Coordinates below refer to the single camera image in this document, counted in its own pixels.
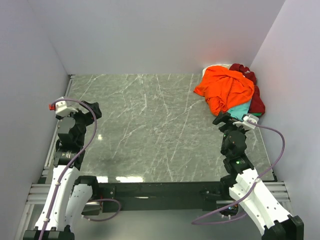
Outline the orange t shirt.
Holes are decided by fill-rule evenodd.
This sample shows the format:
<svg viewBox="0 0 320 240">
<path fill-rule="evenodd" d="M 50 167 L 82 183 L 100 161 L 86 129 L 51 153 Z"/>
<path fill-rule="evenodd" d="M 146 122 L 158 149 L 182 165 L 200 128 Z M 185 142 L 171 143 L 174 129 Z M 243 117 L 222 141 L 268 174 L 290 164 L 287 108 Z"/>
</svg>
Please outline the orange t shirt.
<svg viewBox="0 0 320 240">
<path fill-rule="evenodd" d="M 241 72 L 221 66 L 207 68 L 194 93 L 204 97 L 209 110 L 215 116 L 230 108 L 250 101 L 255 92 L 254 83 Z"/>
</svg>

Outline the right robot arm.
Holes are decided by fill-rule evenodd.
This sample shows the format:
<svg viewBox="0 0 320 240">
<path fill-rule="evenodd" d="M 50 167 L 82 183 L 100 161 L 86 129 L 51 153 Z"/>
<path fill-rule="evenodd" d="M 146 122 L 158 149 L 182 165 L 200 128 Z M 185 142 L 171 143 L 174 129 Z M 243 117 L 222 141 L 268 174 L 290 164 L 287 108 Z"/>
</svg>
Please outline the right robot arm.
<svg viewBox="0 0 320 240">
<path fill-rule="evenodd" d="M 240 205 L 258 228 L 263 240 L 302 240 L 304 223 L 293 216 L 270 192 L 254 165 L 245 154 L 246 132 L 258 125 L 258 118 L 245 115 L 242 121 L 232 118 L 230 113 L 220 112 L 214 125 L 223 133 L 221 154 L 228 175 L 221 182 L 228 186 L 229 196 Z"/>
</svg>

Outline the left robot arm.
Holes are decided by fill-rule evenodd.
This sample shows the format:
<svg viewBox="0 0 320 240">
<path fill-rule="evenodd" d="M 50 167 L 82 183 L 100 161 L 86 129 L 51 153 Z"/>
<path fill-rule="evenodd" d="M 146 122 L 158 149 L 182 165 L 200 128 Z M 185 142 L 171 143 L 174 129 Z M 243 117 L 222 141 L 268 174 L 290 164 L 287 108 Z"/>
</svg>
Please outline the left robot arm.
<svg viewBox="0 0 320 240">
<path fill-rule="evenodd" d="M 99 184 L 95 176 L 81 176 L 80 169 L 89 143 L 85 143 L 87 127 L 98 126 L 102 117 L 98 102 L 79 101 L 84 113 L 61 97 L 49 105 L 55 112 L 57 141 L 53 156 L 53 175 L 44 207 L 32 230 L 26 230 L 25 240 L 73 240 L 72 227 L 81 217 L 86 203 L 97 196 Z"/>
</svg>

